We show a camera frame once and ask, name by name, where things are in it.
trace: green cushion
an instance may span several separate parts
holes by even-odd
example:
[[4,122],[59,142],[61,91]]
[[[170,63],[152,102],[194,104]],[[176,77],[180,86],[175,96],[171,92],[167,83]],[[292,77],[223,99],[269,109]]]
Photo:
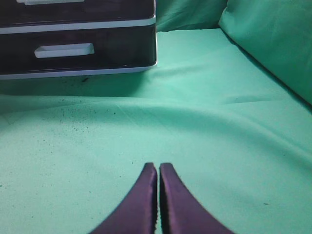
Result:
[[216,28],[226,2],[226,0],[158,0],[157,30]]
[[312,103],[312,1],[230,0],[221,28]]

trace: green pillow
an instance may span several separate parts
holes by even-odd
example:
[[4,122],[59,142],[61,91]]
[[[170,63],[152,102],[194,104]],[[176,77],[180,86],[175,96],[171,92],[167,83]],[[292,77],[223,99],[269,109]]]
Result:
[[229,0],[219,25],[312,104],[311,0]]

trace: dark purple object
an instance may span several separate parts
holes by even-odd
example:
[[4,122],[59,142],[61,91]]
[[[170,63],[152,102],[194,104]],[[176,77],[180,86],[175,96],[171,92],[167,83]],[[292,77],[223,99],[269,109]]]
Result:
[[157,171],[146,163],[123,201],[90,234],[153,234],[157,221]]
[[154,13],[152,0],[85,0],[40,5],[1,0],[0,27],[143,20],[152,18]]
[[233,234],[193,197],[171,163],[160,165],[163,234]]
[[[155,24],[0,35],[0,75],[148,67],[156,63]],[[92,43],[94,54],[36,58],[40,46]]]

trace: black tip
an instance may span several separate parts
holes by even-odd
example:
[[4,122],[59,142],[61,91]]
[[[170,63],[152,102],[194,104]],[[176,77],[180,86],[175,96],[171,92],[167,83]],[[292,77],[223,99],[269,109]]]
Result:
[[153,234],[157,221],[157,171],[146,163],[117,208],[90,234]]
[[160,165],[163,234],[233,234],[193,197],[171,163]]

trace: white trim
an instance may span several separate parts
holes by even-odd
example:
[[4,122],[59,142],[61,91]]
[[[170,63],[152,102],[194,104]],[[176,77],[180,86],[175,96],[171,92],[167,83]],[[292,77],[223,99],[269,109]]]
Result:
[[152,25],[155,22],[156,22],[156,15],[154,15],[150,19],[138,19],[138,20],[7,27],[7,28],[0,28],[0,35],[1,34],[16,34],[16,33],[99,29],[99,28],[140,27],[140,26]]
[[84,0],[16,0],[18,3],[27,5],[54,4],[54,3],[71,3],[84,2]]
[[63,72],[44,72],[44,73],[28,73],[28,74],[9,74],[0,75],[0,80],[3,79],[28,79],[28,78],[47,78],[47,77],[73,77],[86,75],[107,75],[117,73],[134,73],[149,70],[157,66],[157,62],[149,67],[131,67],[131,68],[116,68],[116,69],[100,69],[100,70],[82,70],[82,71],[63,71]]
[[39,59],[90,54],[94,54],[92,43],[40,46],[35,50],[35,56]]

